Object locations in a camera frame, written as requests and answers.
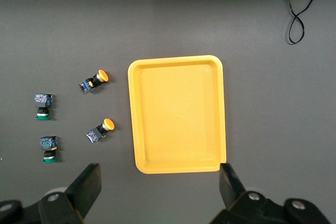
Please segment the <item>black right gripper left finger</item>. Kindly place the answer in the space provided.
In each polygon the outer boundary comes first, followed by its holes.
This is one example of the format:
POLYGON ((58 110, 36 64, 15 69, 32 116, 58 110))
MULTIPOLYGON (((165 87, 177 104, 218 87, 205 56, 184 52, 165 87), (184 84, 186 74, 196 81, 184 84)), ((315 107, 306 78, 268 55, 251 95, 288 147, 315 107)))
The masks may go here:
POLYGON ((38 203, 41 223, 84 223, 101 192, 101 167, 89 164, 66 188, 46 195, 38 203))

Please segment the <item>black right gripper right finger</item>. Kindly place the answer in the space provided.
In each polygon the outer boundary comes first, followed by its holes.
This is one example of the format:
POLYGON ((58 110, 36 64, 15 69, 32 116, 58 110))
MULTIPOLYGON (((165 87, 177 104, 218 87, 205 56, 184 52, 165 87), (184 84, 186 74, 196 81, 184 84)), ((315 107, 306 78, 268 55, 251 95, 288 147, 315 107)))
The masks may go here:
POLYGON ((219 170, 223 209, 211 223, 288 223, 284 208, 256 191, 247 191, 231 164, 219 170))

